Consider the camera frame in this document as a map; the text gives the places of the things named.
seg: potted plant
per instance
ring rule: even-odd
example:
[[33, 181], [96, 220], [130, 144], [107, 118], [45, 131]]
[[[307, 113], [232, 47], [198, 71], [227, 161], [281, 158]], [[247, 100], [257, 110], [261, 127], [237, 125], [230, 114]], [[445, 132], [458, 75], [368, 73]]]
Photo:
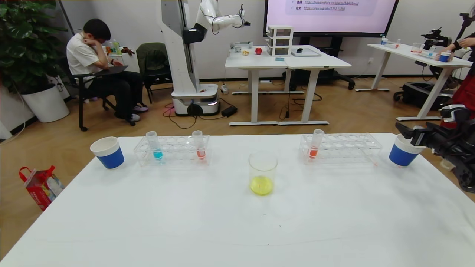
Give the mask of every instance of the potted plant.
[[69, 114], [58, 88], [48, 76], [62, 74], [57, 65], [62, 42], [52, 36], [66, 29], [51, 27], [44, 11], [56, 1], [0, 0], [0, 76], [5, 87], [22, 95], [43, 123]]

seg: white planter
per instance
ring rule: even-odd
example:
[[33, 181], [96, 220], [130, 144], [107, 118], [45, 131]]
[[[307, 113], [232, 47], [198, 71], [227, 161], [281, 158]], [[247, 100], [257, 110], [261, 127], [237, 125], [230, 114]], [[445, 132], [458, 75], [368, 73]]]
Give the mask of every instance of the white planter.
[[21, 95], [31, 111], [42, 123], [50, 123], [62, 119], [69, 114], [57, 86], [34, 94]]

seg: yellow liquid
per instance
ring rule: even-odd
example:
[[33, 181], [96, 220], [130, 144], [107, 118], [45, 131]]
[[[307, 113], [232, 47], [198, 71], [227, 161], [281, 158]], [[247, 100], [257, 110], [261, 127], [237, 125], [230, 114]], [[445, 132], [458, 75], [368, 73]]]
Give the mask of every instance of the yellow liquid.
[[259, 175], [252, 178], [249, 187], [256, 195], [265, 196], [272, 192], [272, 189], [274, 189], [274, 184], [268, 177]]

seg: sneaker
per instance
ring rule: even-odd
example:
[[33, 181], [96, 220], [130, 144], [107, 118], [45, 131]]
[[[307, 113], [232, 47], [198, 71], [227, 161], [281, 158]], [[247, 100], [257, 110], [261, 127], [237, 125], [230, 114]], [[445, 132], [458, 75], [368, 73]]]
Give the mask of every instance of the sneaker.
[[144, 113], [147, 111], [148, 111], [148, 108], [144, 106], [136, 105], [135, 107], [132, 108], [132, 112], [135, 112], [135, 113]]
[[132, 114], [132, 117], [130, 118], [130, 120], [133, 122], [138, 122], [140, 121], [140, 116], [137, 114]]

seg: blue liquid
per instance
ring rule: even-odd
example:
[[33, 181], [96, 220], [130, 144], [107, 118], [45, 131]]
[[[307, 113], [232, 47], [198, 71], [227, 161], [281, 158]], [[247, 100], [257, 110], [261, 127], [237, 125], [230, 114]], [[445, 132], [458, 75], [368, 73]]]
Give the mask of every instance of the blue liquid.
[[163, 157], [163, 153], [162, 153], [160, 150], [156, 150], [156, 151], [153, 152], [153, 157], [154, 157], [156, 160], [161, 161], [161, 160], [162, 160], [162, 157]]

